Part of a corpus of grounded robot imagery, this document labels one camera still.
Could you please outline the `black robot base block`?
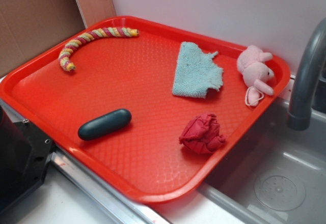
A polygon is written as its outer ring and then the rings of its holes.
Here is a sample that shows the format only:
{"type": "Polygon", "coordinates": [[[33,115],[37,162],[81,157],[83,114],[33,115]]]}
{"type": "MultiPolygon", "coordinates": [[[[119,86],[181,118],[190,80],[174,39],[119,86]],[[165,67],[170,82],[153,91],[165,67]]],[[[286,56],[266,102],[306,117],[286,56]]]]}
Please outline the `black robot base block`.
{"type": "Polygon", "coordinates": [[[34,123],[14,123],[1,108],[1,213],[44,183],[52,149],[34,123]]]}

